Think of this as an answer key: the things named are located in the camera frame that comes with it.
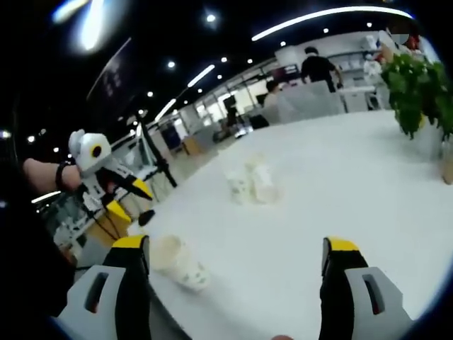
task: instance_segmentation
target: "black wristband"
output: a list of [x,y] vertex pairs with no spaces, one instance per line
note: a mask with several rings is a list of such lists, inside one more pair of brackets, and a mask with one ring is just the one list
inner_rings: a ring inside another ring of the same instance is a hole
[[57,189],[60,191],[68,191],[68,188],[63,184],[63,170],[68,165],[71,165],[68,161],[61,162],[57,168],[57,173],[55,174],[55,183],[57,184]]

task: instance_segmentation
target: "green leaves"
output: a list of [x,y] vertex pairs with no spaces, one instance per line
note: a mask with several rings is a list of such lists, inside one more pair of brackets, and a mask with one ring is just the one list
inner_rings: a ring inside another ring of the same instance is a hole
[[405,134],[413,138],[424,114],[438,120],[446,137],[453,134],[453,87],[442,64],[395,55],[382,72],[390,90],[390,105]]

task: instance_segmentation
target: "black pole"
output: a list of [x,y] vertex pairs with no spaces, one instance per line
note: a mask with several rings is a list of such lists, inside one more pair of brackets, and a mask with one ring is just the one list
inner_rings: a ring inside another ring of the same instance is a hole
[[159,149],[157,149],[156,145],[153,143],[153,140],[149,136],[148,129],[146,123],[143,121],[143,118],[138,112],[135,112],[135,117],[137,118],[138,122],[142,124],[142,133],[144,136],[144,139],[147,141],[149,148],[151,149],[151,152],[153,153],[154,157],[156,157],[156,165],[157,169],[165,174],[167,177],[168,181],[170,182],[171,186],[176,188],[178,184],[176,183],[175,179],[171,175],[170,172],[170,166],[168,165],[168,162],[165,158],[162,157]]

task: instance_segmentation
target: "ceiling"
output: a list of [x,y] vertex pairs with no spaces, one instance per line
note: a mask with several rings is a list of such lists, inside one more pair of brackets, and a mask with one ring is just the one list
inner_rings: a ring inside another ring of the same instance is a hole
[[[124,112],[130,115],[138,108],[149,111],[146,119],[152,121],[171,98],[187,88],[188,82],[209,64],[216,69],[196,86],[178,98],[174,108],[192,103],[204,93],[219,86],[229,77],[273,56],[280,41],[288,45],[328,35],[366,30],[366,22],[373,21],[374,29],[384,27],[384,16],[372,13],[338,14],[316,18],[285,28],[252,42],[255,34],[297,16],[349,4],[380,4],[380,1],[314,1],[314,0],[105,0],[112,8],[121,9],[110,35],[99,49],[81,54],[73,48],[74,30],[83,11],[69,20],[54,24],[52,12],[59,0],[15,1],[12,15],[16,16],[14,35],[11,37],[12,58],[4,64],[9,75],[7,96],[9,108],[15,103],[18,119],[17,138],[23,142],[19,152],[35,158],[56,161],[67,156],[67,140],[71,131],[89,126],[86,95],[107,61],[131,37],[139,46],[137,63],[143,67],[143,92],[134,93],[135,99]],[[216,21],[206,17],[214,14]],[[228,62],[220,59],[227,57]],[[168,61],[176,66],[169,69]],[[153,91],[153,97],[147,97]],[[20,97],[13,95],[20,92]],[[127,119],[111,127],[111,139],[125,135],[130,127]],[[27,136],[36,136],[32,144]],[[60,152],[54,153],[54,147]]]

